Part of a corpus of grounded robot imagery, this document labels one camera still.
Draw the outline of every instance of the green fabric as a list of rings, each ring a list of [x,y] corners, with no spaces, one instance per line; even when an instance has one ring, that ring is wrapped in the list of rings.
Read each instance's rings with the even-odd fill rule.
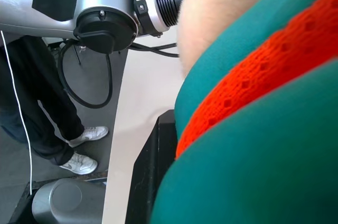
[[[177,135],[216,84],[275,31],[315,0],[261,0],[209,47],[187,76],[175,104]]]
[[[338,61],[212,128],[169,169],[151,224],[338,223]]]

